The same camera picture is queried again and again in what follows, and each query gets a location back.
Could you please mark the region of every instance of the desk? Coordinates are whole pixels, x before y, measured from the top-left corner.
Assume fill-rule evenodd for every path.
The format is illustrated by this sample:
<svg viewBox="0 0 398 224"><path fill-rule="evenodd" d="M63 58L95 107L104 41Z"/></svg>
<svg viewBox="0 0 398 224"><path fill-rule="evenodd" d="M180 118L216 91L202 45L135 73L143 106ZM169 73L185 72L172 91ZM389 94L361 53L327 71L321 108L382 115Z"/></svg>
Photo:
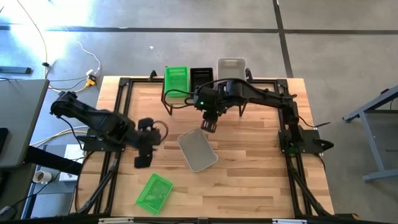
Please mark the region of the desk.
<svg viewBox="0 0 398 224"><path fill-rule="evenodd" d="M104 77L98 109L113 110L120 77ZM304 80L288 79L289 91L301 117L312 124L312 115ZM255 84L269 88L265 84ZM170 132L154 154L148 169L135 169L137 151L127 148L119 166L112 216L152 216L135 204L152 173L174 183L159 217L293 217L285 157L280 153L277 132L279 118L274 108L248 104L243 117L231 108L218 120L214 134L205 133L217 153L218 162L193 173L177 144L177 137L200 126L202 113L194 108L173 110L169 116L160 102L162 84L135 83L132 89L129 118L151 117L167 123ZM95 152L81 174L78 204L82 206L98 185L103 152ZM330 213L333 213L325 171L319 158L303 154L309 189ZM297 191L304 211L301 191ZM107 198L104 192L102 207Z"/></svg>

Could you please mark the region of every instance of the green plastic basket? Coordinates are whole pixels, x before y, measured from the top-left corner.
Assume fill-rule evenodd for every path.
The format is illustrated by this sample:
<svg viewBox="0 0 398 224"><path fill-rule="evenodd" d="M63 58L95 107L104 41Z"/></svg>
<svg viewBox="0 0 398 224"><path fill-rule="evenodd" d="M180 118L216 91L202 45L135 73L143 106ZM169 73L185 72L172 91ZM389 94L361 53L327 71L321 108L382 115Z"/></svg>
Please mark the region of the green plastic basket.
<svg viewBox="0 0 398 224"><path fill-rule="evenodd" d="M164 71L164 92L169 90L189 91L188 67L166 67ZM169 97L187 97L187 94L171 91Z"/></svg>
<svg viewBox="0 0 398 224"><path fill-rule="evenodd" d="M139 195L136 204L147 210L147 212L157 215L172 189L173 183L157 174L152 174Z"/></svg>

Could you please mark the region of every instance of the black basket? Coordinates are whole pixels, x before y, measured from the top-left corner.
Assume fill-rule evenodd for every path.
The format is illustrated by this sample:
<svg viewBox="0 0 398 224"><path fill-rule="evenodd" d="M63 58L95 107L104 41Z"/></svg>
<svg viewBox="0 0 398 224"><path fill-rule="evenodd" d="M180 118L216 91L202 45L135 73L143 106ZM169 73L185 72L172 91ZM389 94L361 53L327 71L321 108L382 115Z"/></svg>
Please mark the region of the black basket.
<svg viewBox="0 0 398 224"><path fill-rule="evenodd" d="M191 68L190 81L190 91L195 91L197 86L213 81L213 68Z"/></svg>

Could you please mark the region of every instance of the gray floor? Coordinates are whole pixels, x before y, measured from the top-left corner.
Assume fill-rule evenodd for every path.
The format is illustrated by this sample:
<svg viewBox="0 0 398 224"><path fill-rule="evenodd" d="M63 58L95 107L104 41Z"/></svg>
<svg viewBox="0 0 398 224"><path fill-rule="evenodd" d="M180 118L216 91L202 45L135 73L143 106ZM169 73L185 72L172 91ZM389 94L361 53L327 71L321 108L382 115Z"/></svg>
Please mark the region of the gray floor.
<svg viewBox="0 0 398 224"><path fill-rule="evenodd" d="M43 26L277 27L272 0L21 2ZM398 29L395 0L279 0L279 4L286 29ZM29 24L15 1L4 5L0 24ZM34 69L29 76L1 77L42 78L44 50L34 29L20 26L2 30L0 39L2 65ZM49 79L53 80L80 77L97 67L74 39L101 60L101 75L148 75L153 69L162 74L166 65L215 68L220 57L243 57L256 77L286 77L278 34L46 32L45 39L49 63L53 65ZM398 223L398 178L369 184L362 181L363 174L376 171L362 124L359 120L351 124L341 120L384 89L398 84L398 36L289 34L286 39L294 77L305 79L315 122L332 122L320 132L322 138L335 143L325 153L335 212ZM53 85L66 88L75 83ZM32 142L68 128L48 114L56 97L48 91L37 123L41 131L36 129ZM78 97L94 106L98 90L90 88ZM398 101L393 108L398 108ZM63 136L50 143L74 143L74 139ZM398 154L391 157L398 161ZM34 215L48 213L35 209Z"/></svg>

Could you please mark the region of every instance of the wooden tabletop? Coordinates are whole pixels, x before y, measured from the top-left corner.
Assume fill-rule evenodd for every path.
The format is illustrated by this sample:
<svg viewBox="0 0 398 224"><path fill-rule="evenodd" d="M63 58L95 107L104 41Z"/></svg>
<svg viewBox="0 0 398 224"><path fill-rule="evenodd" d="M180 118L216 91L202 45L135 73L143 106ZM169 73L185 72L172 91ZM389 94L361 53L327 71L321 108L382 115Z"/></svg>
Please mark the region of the wooden tabletop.
<svg viewBox="0 0 398 224"><path fill-rule="evenodd" d="M104 77L98 98L98 109L113 110L120 77ZM297 94L298 112L312 124L304 80L288 78L290 94ZM273 89L270 85L255 85ZM293 217L292 199L286 161L280 153L277 132L279 118L274 108L248 104L243 117L231 108L218 119L216 133L205 133L218 155L218 162L194 173L190 170L177 137L200 127L202 113L193 107L174 110L169 116L160 102L162 84L135 83L128 117L137 122L151 117L167 123L170 132L154 154L148 169L135 169L137 151L127 149L121 159L113 200L112 216L149 217L136 205L136 200L153 174L174 183L159 217ZM123 111L124 96L120 111ZM78 206L82 206L98 185L103 152L96 152L86 162L80 178ZM333 213L325 171L319 158L303 154L307 184L314 196ZM102 207L107 199L105 190ZM298 187L300 207L304 212Z"/></svg>

